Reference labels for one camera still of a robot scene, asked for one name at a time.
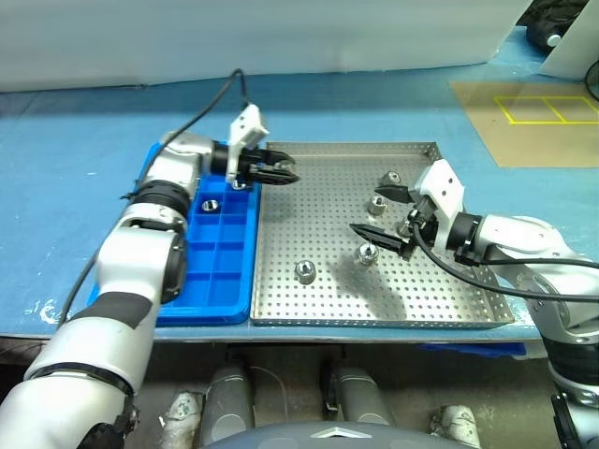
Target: metal cylinder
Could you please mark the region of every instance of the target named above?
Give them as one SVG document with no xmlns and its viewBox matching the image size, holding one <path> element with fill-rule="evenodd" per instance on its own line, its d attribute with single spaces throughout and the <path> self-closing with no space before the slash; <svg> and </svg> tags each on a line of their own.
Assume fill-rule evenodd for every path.
<svg viewBox="0 0 599 449">
<path fill-rule="evenodd" d="M 309 260 L 302 260 L 296 264 L 296 278 L 304 285 L 314 282 L 316 279 L 316 267 Z"/>
<path fill-rule="evenodd" d="M 368 202 L 368 212 L 371 215 L 381 215 L 387 210 L 387 200 L 380 195 L 375 195 Z"/>
<path fill-rule="evenodd" d="M 381 178 L 381 185 L 401 185 L 402 178 L 397 171 L 388 171 L 385 176 Z"/>
<path fill-rule="evenodd" d="M 339 421 L 395 426 L 395 418 L 378 385 L 364 369 L 335 369 L 331 374 L 331 386 L 337 399 Z"/>
<path fill-rule="evenodd" d="M 241 366 L 231 364 L 212 376 L 200 424 L 198 446 L 209 446 L 254 427 L 252 388 Z"/>
<path fill-rule="evenodd" d="M 217 212 L 221 207 L 215 199 L 207 199 L 202 203 L 202 210 L 207 213 Z"/>
<path fill-rule="evenodd" d="M 359 263 L 365 266 L 370 266 L 378 259 L 378 248 L 371 243 L 364 243 L 358 248 Z"/>
<path fill-rule="evenodd" d="M 233 190 L 245 190 L 247 188 L 247 185 L 244 182 L 233 180 L 233 182 L 231 183 L 231 188 Z"/>
</svg>

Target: black cable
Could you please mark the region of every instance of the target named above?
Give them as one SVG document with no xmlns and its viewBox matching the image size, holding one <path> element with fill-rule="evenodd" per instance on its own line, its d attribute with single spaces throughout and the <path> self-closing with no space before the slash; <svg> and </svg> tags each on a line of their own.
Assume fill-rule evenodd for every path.
<svg viewBox="0 0 599 449">
<path fill-rule="evenodd" d="M 439 257 L 434 255 L 431 248 L 429 248 L 420 235 L 420 229 L 417 225 L 412 226 L 412 231 L 414 233 L 414 238 L 416 240 L 417 245 L 420 247 L 422 252 L 429 257 L 429 259 L 437 265 L 443 271 L 446 271 L 450 275 L 455 278 L 458 278 L 460 281 L 469 283 L 474 287 L 482 288 L 483 290 L 489 290 L 493 293 L 499 293 L 501 295 L 509 295 L 512 297 L 526 297 L 528 299 L 538 299 L 541 301 L 570 301 L 570 302 L 589 302 L 589 303 L 599 303 L 599 296 L 597 295 L 555 295 L 552 293 L 536 293 L 536 292 L 525 292 L 523 290 L 517 290 L 514 288 L 504 288 L 501 286 L 495 285 L 487 285 L 483 282 L 477 281 L 476 279 L 472 279 L 469 276 L 457 271 L 450 265 L 446 264 Z"/>
<path fill-rule="evenodd" d="M 62 326 L 66 322 L 66 319 L 68 318 L 68 311 L 71 310 L 71 306 L 73 305 L 75 296 L 77 295 L 79 289 L 83 285 L 83 281 L 85 281 L 87 275 L 90 274 L 90 271 L 92 270 L 92 267 L 95 264 L 95 260 L 97 259 L 98 251 L 99 248 L 95 250 L 94 255 L 92 255 L 92 257 L 90 257 L 90 260 L 87 261 L 87 264 L 85 264 L 85 267 L 83 267 L 83 270 L 79 274 L 77 280 L 75 281 L 75 283 L 73 283 L 70 292 L 68 292 L 65 304 L 63 304 L 63 309 L 60 312 L 60 318 L 58 319 L 58 327 Z"/>
<path fill-rule="evenodd" d="M 587 267 L 599 269 L 599 264 L 590 260 L 578 259 L 484 259 L 483 265 L 574 265 L 578 267 Z"/>
<path fill-rule="evenodd" d="M 593 69 L 594 67 L 596 67 L 596 68 L 597 68 L 597 75 L 596 75 L 597 82 L 596 82 L 596 83 L 597 83 L 597 87 L 599 88 L 599 61 L 597 61 L 597 62 L 595 62 L 595 63 L 591 64 L 591 66 L 589 67 L 589 70 L 587 70 L 587 73 L 586 73 L 586 75 L 584 76 L 584 87 L 586 87 L 586 88 L 587 88 L 587 91 L 589 91 L 589 94 L 591 94 L 591 96 L 592 96 L 592 97 L 593 97 L 595 100 L 599 101 L 599 96 L 597 96 L 597 94 L 596 94 L 595 92 L 593 92 L 593 91 L 592 91 L 592 89 L 591 89 L 591 82 L 590 82 L 590 79 L 591 79 L 591 72 L 592 72 L 592 69 Z"/>
<path fill-rule="evenodd" d="M 198 120 L 200 120 L 202 117 L 204 117 L 206 114 L 208 114 L 214 108 L 214 106 L 216 106 L 218 104 L 218 102 L 223 98 L 223 96 L 233 85 L 233 82 L 235 81 L 235 78 L 237 78 L 237 77 L 240 77 L 241 96 L 243 97 L 243 104 L 242 104 L 241 108 L 244 109 L 247 105 L 249 105 L 250 97 L 247 93 L 247 85 L 245 83 L 245 74 L 243 73 L 243 71 L 240 68 L 236 68 L 228 76 L 227 80 L 221 86 L 221 88 L 218 90 L 218 92 L 214 95 L 214 97 L 212 98 L 210 103 L 208 103 L 208 105 L 205 108 L 203 108 L 194 117 L 192 117 L 186 124 L 184 124 L 182 127 L 180 127 L 175 132 L 173 132 L 164 141 L 164 143 L 162 145 L 160 145 L 158 150 L 153 154 L 152 158 L 150 159 L 150 161 L 148 161 L 148 163 L 143 168 L 143 171 L 139 175 L 139 178 L 136 181 L 136 190 L 139 189 L 139 184 L 147 176 L 148 171 L 150 170 L 150 167 L 152 166 L 152 164 L 158 157 L 158 154 L 160 154 L 160 152 L 163 151 L 168 146 L 168 144 L 170 144 L 170 142 L 172 142 L 175 138 L 180 136 L 187 129 L 189 129 L 191 126 L 193 126 L 195 123 L 197 123 Z M 94 266 L 94 263 L 95 263 L 95 260 L 97 259 L 97 254 L 99 253 L 99 251 L 100 251 L 100 248 L 98 247 L 95 250 L 94 255 L 92 255 L 92 257 L 90 257 L 90 260 L 88 260 L 87 264 L 85 264 L 85 267 L 83 267 L 83 270 L 81 271 L 81 273 L 80 273 L 79 277 L 77 278 L 77 280 L 75 281 L 75 283 L 73 283 L 73 286 L 71 287 L 70 292 L 68 292 L 68 296 L 66 297 L 65 304 L 63 305 L 63 308 L 60 313 L 60 318 L 58 320 L 59 327 L 62 326 L 66 322 L 66 319 L 68 317 L 68 312 L 70 311 L 71 306 L 73 305 L 75 296 L 77 295 L 81 286 L 83 285 L 85 278 L 87 278 L 90 271 L 92 270 L 92 267 Z"/>
</svg>

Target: white robotic arm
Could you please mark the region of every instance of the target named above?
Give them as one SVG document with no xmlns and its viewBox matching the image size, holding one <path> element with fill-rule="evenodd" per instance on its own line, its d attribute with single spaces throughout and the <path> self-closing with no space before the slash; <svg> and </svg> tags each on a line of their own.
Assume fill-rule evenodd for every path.
<svg viewBox="0 0 599 449">
<path fill-rule="evenodd" d="M 97 300 L 60 326 L 0 406 L 0 447 L 123 447 L 137 423 L 132 397 L 145 375 L 158 310 L 183 288 L 186 217 L 200 177 L 234 167 L 233 181 L 246 184 L 298 179 L 273 167 L 290 167 L 285 153 L 240 143 L 255 146 L 266 135 L 256 111 L 249 105 L 241 112 L 245 126 L 238 117 L 228 145 L 188 133 L 165 136 L 98 252 Z"/>
<path fill-rule="evenodd" d="M 465 213 L 464 188 L 445 160 L 433 163 L 411 189 L 382 186 L 376 192 L 415 205 L 400 238 L 352 224 L 363 238 L 406 259 L 419 246 L 465 282 L 527 298 L 559 390 L 552 401 L 562 447 L 599 447 L 599 265 L 572 251 L 559 231 L 541 220 Z M 465 265 L 486 264 L 516 289 L 481 285 L 445 264 L 429 246 L 452 252 Z"/>
</svg>

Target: white wall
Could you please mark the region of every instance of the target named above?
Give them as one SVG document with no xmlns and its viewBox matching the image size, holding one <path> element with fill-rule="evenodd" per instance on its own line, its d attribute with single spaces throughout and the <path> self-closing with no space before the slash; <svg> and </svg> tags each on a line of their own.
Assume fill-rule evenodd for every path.
<svg viewBox="0 0 599 449">
<path fill-rule="evenodd" d="M 464 65 L 530 0 L 0 0 L 0 91 Z"/>
</svg>

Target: blue plastic tray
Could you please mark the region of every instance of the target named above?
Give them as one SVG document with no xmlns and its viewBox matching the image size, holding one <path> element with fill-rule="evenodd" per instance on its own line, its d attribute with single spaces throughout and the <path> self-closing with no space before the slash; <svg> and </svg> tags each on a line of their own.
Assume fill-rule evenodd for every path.
<svg viewBox="0 0 599 449">
<path fill-rule="evenodd" d="M 150 149 L 146 158 L 157 151 Z M 222 176 L 201 179 L 187 216 L 187 275 L 181 294 L 158 313 L 159 326 L 233 325 L 250 312 L 260 186 L 236 191 Z M 220 204 L 204 212 L 207 199 Z M 90 295 L 95 301 L 97 290 Z"/>
<path fill-rule="evenodd" d="M 457 351 L 463 354 L 476 354 L 488 358 L 498 358 L 513 355 L 526 355 L 524 343 L 426 343 L 421 344 L 427 351 Z"/>
</svg>

